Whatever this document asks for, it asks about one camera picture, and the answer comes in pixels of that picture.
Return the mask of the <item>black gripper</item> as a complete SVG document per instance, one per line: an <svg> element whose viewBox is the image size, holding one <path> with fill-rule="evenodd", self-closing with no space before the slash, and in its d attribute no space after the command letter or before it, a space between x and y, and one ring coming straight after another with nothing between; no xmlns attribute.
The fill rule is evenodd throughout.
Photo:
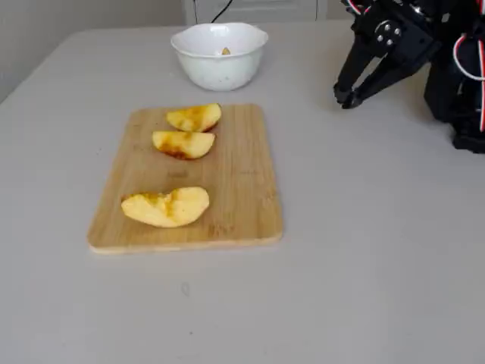
<svg viewBox="0 0 485 364"><path fill-rule="evenodd" d="M452 10L451 1L344 1L343 5L355 17L354 41L333 86L343 109L360 106L429 63L426 53L439 38L442 16ZM404 64L387 56L392 52ZM380 60L378 66L355 86L375 58Z"/></svg>

